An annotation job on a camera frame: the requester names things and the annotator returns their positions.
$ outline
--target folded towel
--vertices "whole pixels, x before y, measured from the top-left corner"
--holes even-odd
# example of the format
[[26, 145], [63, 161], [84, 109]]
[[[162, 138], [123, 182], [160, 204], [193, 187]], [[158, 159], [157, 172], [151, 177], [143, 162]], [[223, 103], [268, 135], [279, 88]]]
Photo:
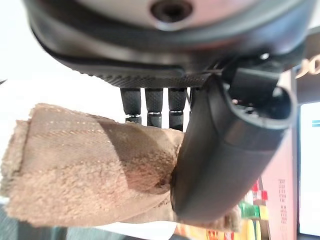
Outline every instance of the folded towel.
[[8, 216], [35, 226], [174, 221], [239, 230], [237, 206], [209, 223], [184, 222], [173, 212], [170, 177], [182, 132], [48, 104], [30, 117], [17, 121], [2, 160]]

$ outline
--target white background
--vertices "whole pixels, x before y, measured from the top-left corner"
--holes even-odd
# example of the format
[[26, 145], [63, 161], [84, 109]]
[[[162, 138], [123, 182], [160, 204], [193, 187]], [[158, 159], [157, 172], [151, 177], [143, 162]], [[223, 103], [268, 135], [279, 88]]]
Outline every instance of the white background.
[[300, 232], [320, 236], [320, 127], [313, 120], [320, 120], [320, 102], [301, 106]]

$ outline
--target green object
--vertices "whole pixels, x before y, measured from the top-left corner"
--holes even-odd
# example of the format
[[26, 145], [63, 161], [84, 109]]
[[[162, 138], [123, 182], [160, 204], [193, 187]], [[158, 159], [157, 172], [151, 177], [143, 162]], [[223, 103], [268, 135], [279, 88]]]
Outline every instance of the green object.
[[251, 205], [246, 202], [240, 202], [241, 217], [243, 219], [260, 219], [259, 206]]

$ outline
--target screw hole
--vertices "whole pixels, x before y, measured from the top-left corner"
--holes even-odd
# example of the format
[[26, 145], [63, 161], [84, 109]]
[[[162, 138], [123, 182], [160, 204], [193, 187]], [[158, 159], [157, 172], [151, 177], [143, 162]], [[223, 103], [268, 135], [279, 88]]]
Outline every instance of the screw hole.
[[180, 22], [192, 13], [190, 3], [182, 0], [163, 0], [156, 2], [152, 8], [152, 15], [163, 23]]

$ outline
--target gray surface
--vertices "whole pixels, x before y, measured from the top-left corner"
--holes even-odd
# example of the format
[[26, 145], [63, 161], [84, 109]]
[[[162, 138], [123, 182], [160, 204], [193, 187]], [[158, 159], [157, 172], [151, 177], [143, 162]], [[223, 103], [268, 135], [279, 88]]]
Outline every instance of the gray surface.
[[[0, 206], [0, 240], [55, 240], [57, 229], [32, 228], [28, 224], [18, 223], [7, 217]], [[71, 227], [67, 230], [67, 240], [133, 240], [117, 233], [95, 228]]]

